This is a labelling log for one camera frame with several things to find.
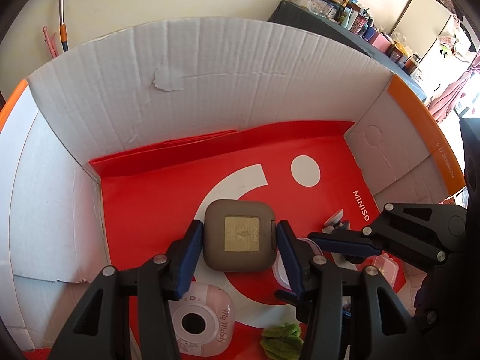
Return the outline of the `pink storage box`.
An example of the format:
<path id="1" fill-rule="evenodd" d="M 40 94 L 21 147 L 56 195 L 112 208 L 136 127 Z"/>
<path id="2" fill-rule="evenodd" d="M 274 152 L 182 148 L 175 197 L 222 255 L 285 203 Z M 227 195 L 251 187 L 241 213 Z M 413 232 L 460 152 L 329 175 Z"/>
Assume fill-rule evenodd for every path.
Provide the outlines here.
<path id="1" fill-rule="evenodd" d="M 385 54 L 392 45 L 392 40 L 388 35 L 377 32 L 370 38 L 369 43 Z"/>

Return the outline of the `pink curtain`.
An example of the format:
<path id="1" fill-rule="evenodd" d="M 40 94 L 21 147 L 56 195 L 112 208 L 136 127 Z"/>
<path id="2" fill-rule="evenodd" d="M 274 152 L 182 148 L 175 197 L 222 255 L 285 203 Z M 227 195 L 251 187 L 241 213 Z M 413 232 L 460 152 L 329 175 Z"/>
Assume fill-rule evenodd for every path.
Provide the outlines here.
<path id="1" fill-rule="evenodd" d="M 450 83 L 442 94 L 433 99 L 427 106 L 428 111 L 436 122 L 442 122 L 450 114 L 457 101 L 461 98 L 463 88 L 474 74 L 479 73 L 479 62 L 480 52 L 476 53 L 472 63 L 470 63 L 470 66 L 462 76 L 458 80 Z"/>

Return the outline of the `black mouse figurine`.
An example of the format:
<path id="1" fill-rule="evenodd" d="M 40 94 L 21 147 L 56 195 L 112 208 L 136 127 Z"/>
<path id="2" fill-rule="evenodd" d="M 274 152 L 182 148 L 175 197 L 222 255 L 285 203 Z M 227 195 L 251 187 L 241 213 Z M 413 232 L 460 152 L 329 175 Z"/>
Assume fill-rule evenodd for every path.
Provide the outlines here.
<path id="1" fill-rule="evenodd" d="M 323 224 L 322 232 L 326 234 L 334 233 L 335 231 L 340 230 L 350 230 L 351 225 L 348 220 L 343 219 L 344 210 L 341 209 L 334 214 L 332 214 L 329 219 L 326 220 Z M 352 269 L 353 266 L 360 265 L 365 262 L 365 258 L 355 257 L 344 255 L 340 253 L 331 253 L 334 261 L 340 267 L 347 267 L 348 269 Z"/>

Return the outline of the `grey square case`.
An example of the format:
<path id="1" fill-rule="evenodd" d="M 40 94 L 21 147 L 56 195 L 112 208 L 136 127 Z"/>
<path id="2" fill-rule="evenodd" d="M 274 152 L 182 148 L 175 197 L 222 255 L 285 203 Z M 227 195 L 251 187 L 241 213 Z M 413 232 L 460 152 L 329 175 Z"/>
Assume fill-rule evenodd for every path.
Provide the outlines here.
<path id="1" fill-rule="evenodd" d="M 276 220 L 263 202 L 220 199 L 205 211 L 203 257 L 218 272 L 261 272 L 277 258 Z"/>

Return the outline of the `white wardrobe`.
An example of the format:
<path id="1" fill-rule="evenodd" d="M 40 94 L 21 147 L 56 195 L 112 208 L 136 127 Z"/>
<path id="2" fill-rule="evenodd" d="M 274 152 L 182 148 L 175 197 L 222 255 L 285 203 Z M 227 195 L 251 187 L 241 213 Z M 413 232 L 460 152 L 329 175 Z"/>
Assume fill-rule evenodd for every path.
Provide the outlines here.
<path id="1" fill-rule="evenodd" d="M 391 36 L 419 57 L 412 79 L 428 102 L 462 76 L 479 40 L 453 0 L 409 0 Z"/>

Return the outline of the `blue covered side table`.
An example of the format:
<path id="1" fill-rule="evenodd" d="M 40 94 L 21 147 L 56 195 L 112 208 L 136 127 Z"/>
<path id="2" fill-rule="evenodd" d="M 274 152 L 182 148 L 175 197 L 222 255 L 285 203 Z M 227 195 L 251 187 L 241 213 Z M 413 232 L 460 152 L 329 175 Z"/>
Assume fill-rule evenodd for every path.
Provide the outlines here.
<path id="1" fill-rule="evenodd" d="M 325 38 L 332 39 L 347 47 L 359 51 L 364 55 L 368 55 L 389 70 L 399 76 L 416 96 L 424 102 L 426 96 L 424 91 L 406 72 L 404 72 L 396 63 L 390 60 L 383 52 L 370 45 L 366 40 L 354 35 L 350 31 L 342 28 L 339 24 L 323 17 L 315 15 L 309 10 L 300 8 L 292 2 L 282 0 L 272 15 L 268 18 L 268 22 L 282 24 L 289 27 L 305 30 Z"/>

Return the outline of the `pink hanger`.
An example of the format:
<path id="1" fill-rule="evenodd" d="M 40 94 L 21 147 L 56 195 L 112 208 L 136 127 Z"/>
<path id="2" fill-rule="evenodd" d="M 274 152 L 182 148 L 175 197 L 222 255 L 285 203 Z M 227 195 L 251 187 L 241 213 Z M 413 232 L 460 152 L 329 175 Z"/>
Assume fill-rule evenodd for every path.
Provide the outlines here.
<path id="1" fill-rule="evenodd" d="M 57 50 L 56 41 L 55 41 L 56 33 L 53 33 L 52 35 L 50 35 L 47 26 L 43 26 L 41 30 L 43 33 L 44 42 L 47 45 L 50 56 L 53 59 L 57 58 L 59 56 L 59 52 Z"/>

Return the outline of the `pink My Melody case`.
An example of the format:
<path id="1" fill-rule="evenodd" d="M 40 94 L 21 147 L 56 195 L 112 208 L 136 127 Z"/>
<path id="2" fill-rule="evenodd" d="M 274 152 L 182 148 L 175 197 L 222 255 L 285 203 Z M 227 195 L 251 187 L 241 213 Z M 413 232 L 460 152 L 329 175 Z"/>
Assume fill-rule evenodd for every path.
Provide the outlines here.
<path id="1" fill-rule="evenodd" d="M 230 345 L 235 323 L 233 300 L 223 289 L 194 281 L 169 307 L 181 353 L 213 357 Z"/>

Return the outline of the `small clear plastic box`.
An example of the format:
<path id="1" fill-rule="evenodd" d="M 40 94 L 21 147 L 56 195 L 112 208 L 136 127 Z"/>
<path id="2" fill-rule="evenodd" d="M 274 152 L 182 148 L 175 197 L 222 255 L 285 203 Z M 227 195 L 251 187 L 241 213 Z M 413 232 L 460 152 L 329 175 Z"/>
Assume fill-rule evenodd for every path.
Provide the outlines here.
<path id="1" fill-rule="evenodd" d="M 387 253 L 376 256 L 372 265 L 377 267 L 391 288 L 394 288 L 399 273 L 399 264 Z"/>

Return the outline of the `orange white cardboard box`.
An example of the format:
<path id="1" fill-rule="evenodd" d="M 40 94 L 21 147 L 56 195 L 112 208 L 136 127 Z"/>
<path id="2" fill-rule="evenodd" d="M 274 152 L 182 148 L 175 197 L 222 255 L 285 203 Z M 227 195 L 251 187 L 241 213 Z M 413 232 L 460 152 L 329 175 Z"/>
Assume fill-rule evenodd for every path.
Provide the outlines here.
<path id="1" fill-rule="evenodd" d="M 96 276 L 164 254 L 219 199 L 266 203 L 305 237 L 464 188 L 416 94 L 348 46 L 248 19 L 126 28 L 1 110 L 1 326 L 21 356 L 49 354 Z"/>

